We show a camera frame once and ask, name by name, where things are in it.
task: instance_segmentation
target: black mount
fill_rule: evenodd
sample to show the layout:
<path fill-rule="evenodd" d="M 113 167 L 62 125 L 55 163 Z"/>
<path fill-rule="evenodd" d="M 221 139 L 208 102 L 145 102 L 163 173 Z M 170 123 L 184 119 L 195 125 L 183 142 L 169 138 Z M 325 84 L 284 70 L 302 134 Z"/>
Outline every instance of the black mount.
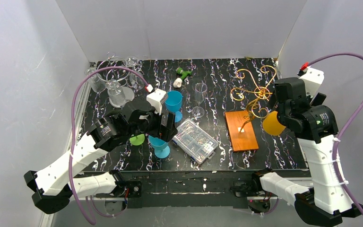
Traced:
<path fill-rule="evenodd" d="M 361 215 L 361 212 L 353 203 L 351 209 L 344 212 L 336 210 L 333 214 L 329 214 L 317 206 L 314 202 L 314 188 L 310 188 L 308 192 L 295 195 L 294 208 L 298 216 L 308 225 L 333 227 L 343 222 L 345 218 L 355 218 Z"/>
<path fill-rule="evenodd" d="M 123 192 L 124 189 L 129 190 L 128 198 L 137 198 L 141 197 L 142 193 L 142 183 L 141 181 L 125 181 L 121 176 L 119 170 L 111 170 L 109 171 L 110 174 L 116 179 L 116 187 L 111 194 L 116 195 L 117 192 Z"/>
<path fill-rule="evenodd" d="M 233 186 L 230 187 L 230 191 L 236 197 L 255 196 L 257 192 L 263 191 L 261 181 L 259 180 L 263 175 L 272 173 L 270 168 L 262 169 L 254 172 L 251 175 L 251 180 L 238 180 L 234 181 Z"/>
<path fill-rule="evenodd" d="M 62 191 L 56 196 L 44 195 L 44 190 L 37 188 L 35 179 L 38 176 L 36 173 L 36 171 L 30 170 L 24 174 L 24 180 L 27 186 L 34 191 L 34 194 L 31 196 L 34 205 L 45 214 L 53 214 L 65 208 L 70 202 L 70 197 L 73 195 L 69 185 L 65 185 Z"/>
<path fill-rule="evenodd" d="M 277 105 L 277 120 L 293 131 L 297 138 L 320 143 L 322 137 L 338 132 L 335 115 L 329 107 L 322 105 L 325 98 L 326 95 L 318 93 L 311 103 L 302 79 L 278 79 L 268 108 L 273 109 Z"/>

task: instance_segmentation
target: clear plastic box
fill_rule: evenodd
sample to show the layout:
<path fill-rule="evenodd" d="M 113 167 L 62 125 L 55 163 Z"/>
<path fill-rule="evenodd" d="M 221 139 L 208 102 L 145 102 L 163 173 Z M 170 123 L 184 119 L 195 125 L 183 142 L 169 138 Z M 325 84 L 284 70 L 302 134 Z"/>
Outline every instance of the clear plastic box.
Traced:
<path fill-rule="evenodd" d="M 191 158 L 201 164 L 211 158 L 219 143 L 202 130 L 191 119 L 185 120 L 177 127 L 179 133 L 173 137 L 173 142 L 184 150 Z"/>

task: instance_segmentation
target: red connector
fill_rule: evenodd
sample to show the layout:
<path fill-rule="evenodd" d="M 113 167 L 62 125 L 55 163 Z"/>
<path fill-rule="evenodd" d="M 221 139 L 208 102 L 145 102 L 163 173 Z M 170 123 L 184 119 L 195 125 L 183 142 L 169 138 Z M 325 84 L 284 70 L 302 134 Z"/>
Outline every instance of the red connector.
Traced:
<path fill-rule="evenodd" d="M 300 70 L 304 71 L 308 67 L 308 62 L 301 66 Z"/>
<path fill-rule="evenodd" d="M 154 88 L 152 87 L 152 85 L 149 84 L 148 86 L 145 87 L 145 90 L 147 90 L 148 93 L 151 93 L 152 90 L 154 90 Z"/>

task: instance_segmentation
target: white cable tie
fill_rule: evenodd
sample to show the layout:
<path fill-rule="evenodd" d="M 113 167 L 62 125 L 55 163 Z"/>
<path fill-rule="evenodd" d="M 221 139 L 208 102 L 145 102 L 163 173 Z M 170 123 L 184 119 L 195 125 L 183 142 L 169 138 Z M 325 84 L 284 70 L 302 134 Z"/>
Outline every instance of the white cable tie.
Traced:
<path fill-rule="evenodd" d="M 68 153 L 72 158 L 73 158 L 73 162 L 77 163 L 77 164 L 82 164 L 83 166 L 88 166 L 89 164 L 85 164 L 83 162 L 78 162 L 77 159 L 74 158 L 73 154 L 70 152 L 70 150 L 66 151 L 66 153 Z"/>
<path fill-rule="evenodd" d="M 73 158 L 74 160 L 74 156 L 72 155 L 72 153 L 70 152 L 70 150 L 66 151 L 66 153 L 69 153 L 69 155 Z"/>
<path fill-rule="evenodd" d="M 342 184 L 348 184 L 348 181 L 343 181 L 343 182 L 341 182 L 341 183 L 339 183 L 339 185 L 342 185 Z"/>

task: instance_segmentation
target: green toy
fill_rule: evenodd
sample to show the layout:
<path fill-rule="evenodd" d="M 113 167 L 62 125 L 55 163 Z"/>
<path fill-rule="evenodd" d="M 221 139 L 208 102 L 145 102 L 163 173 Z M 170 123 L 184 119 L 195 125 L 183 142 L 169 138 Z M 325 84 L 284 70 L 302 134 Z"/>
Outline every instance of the green toy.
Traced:
<path fill-rule="evenodd" d="M 182 68 L 178 67 L 178 68 L 176 69 L 176 73 L 177 73 L 178 75 L 181 75 L 181 77 L 177 78 L 177 79 L 173 82 L 173 87 L 175 87 L 175 88 L 179 88 L 179 87 L 181 87 L 181 86 L 182 86 L 182 82 L 183 82 L 183 80 L 184 80 L 187 76 L 191 75 L 191 71 L 184 71 Z"/>

